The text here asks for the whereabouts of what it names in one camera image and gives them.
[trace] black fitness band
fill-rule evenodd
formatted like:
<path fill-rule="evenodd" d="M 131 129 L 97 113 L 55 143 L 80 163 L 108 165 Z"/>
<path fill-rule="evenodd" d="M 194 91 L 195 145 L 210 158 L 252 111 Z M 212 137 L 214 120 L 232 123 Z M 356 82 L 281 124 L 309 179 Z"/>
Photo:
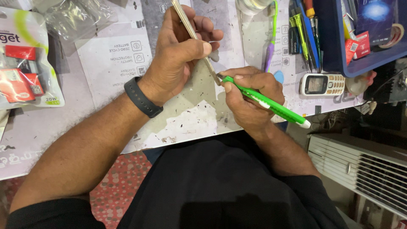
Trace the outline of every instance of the black fitness band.
<path fill-rule="evenodd" d="M 137 85 L 137 82 L 140 79 L 141 77 L 134 77 L 133 79 L 125 83 L 125 91 L 131 101 L 143 113 L 145 113 L 150 119 L 152 119 L 155 116 L 159 115 L 164 110 L 164 108 L 155 105 L 143 94 L 143 92 Z"/>

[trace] forearm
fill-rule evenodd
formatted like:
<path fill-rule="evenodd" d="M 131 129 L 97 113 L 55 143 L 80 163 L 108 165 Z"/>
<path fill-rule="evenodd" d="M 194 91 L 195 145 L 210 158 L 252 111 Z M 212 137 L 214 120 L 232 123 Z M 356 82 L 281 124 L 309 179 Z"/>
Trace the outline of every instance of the forearm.
<path fill-rule="evenodd" d="M 263 131 L 249 133 L 280 176 L 315 175 L 320 177 L 308 154 L 287 134 L 269 122 Z"/>
<path fill-rule="evenodd" d="M 120 95 L 44 152 L 17 192 L 11 211 L 91 191 L 148 120 L 126 94 Z"/>

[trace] red patterned floor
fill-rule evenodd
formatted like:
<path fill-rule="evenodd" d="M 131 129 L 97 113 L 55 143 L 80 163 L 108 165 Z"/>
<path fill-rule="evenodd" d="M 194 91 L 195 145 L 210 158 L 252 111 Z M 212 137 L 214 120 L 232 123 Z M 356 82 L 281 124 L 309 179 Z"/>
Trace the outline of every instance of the red patterned floor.
<path fill-rule="evenodd" d="M 92 213 L 106 228 L 117 227 L 150 168 L 151 163 L 141 151 L 120 155 L 102 182 L 90 192 Z M 8 203 L 11 203 L 24 178 L 3 181 Z"/>

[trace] black shirt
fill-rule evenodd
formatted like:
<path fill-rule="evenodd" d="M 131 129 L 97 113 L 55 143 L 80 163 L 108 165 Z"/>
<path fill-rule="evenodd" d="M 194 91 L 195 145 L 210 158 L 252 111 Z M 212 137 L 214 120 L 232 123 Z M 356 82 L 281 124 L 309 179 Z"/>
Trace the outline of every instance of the black shirt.
<path fill-rule="evenodd" d="M 347 228 L 316 176 L 278 177 L 247 135 L 177 144 L 154 163 L 118 228 Z M 13 212 L 6 228 L 105 228 L 88 202 Z"/>

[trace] person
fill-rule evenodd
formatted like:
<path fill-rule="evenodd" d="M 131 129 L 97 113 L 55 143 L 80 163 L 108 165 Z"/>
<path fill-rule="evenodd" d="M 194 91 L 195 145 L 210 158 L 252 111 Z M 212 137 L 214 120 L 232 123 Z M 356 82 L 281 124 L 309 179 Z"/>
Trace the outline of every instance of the person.
<path fill-rule="evenodd" d="M 197 60 L 220 47 L 221 30 L 183 6 L 201 40 L 189 39 L 167 10 L 156 55 L 138 86 L 157 106 L 177 95 Z M 283 104 L 282 85 L 254 67 L 221 72 Z M 175 144 L 139 187 L 118 228 L 346 228 L 307 153 L 270 119 L 273 113 L 224 84 L 245 133 Z M 126 93 L 57 139 L 11 204 L 7 228 L 104 228 L 89 192 L 149 120 Z"/>

